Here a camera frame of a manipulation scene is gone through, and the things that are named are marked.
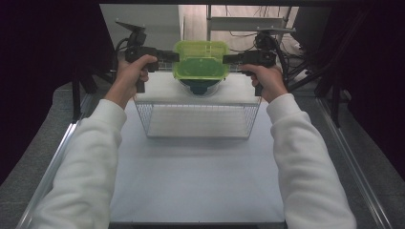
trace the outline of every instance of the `dark wall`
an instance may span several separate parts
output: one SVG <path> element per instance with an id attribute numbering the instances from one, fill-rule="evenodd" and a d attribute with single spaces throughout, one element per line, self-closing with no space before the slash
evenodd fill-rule
<path id="1" fill-rule="evenodd" d="M 342 63 L 349 109 L 405 178 L 405 10 L 379 1 Z"/>
<path id="2" fill-rule="evenodd" d="M 0 183 L 24 154 L 76 68 L 110 69 L 113 44 L 98 4 L 3 1 L 0 7 Z"/>

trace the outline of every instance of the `person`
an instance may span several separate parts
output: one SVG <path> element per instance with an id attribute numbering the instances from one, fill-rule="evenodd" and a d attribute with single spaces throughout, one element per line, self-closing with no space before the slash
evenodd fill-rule
<path id="1" fill-rule="evenodd" d="M 149 78 L 144 66 L 155 61 L 144 55 L 132 64 L 119 63 L 117 80 L 75 130 L 52 190 L 35 209 L 33 228 L 108 228 L 124 109 L 137 92 L 136 82 Z M 255 73 L 253 86 L 264 87 L 288 228 L 355 228 L 325 142 L 284 87 L 280 69 L 240 69 Z"/>

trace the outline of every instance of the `white surface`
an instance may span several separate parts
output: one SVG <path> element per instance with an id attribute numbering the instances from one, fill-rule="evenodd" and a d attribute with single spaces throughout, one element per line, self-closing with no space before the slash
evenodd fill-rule
<path id="1" fill-rule="evenodd" d="M 139 102 L 158 102 L 172 104 L 254 104 L 259 97 L 254 96 L 250 77 L 241 73 L 230 73 L 226 80 L 219 84 L 218 91 L 208 97 L 190 96 L 179 80 L 172 73 L 149 73 L 145 83 L 145 94 L 137 94 Z"/>
<path id="2" fill-rule="evenodd" d="M 249 140 L 151 139 L 126 113 L 111 221 L 284 221 L 265 106 Z"/>
<path id="3" fill-rule="evenodd" d="M 144 46 L 147 47 L 171 51 L 181 40 L 180 14 L 177 5 L 100 4 L 100 8 L 114 47 L 119 40 L 131 34 L 130 31 L 118 25 L 116 20 L 146 27 L 147 37 Z"/>

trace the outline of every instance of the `green plastic lid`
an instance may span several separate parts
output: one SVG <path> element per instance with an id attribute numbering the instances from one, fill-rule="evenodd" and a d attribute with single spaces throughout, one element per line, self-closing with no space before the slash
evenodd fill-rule
<path id="1" fill-rule="evenodd" d="M 177 79 L 222 80 L 229 73 L 229 65 L 223 64 L 228 47 L 222 41 L 180 41 L 175 52 L 180 56 L 173 67 Z"/>

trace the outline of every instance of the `white sweatshirt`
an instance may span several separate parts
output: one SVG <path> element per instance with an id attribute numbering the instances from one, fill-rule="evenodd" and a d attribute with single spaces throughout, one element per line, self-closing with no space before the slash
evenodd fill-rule
<path id="1" fill-rule="evenodd" d="M 292 94 L 267 107 L 288 228 L 355 228 L 323 138 Z M 102 99 L 75 130 L 33 228 L 108 228 L 125 112 Z"/>

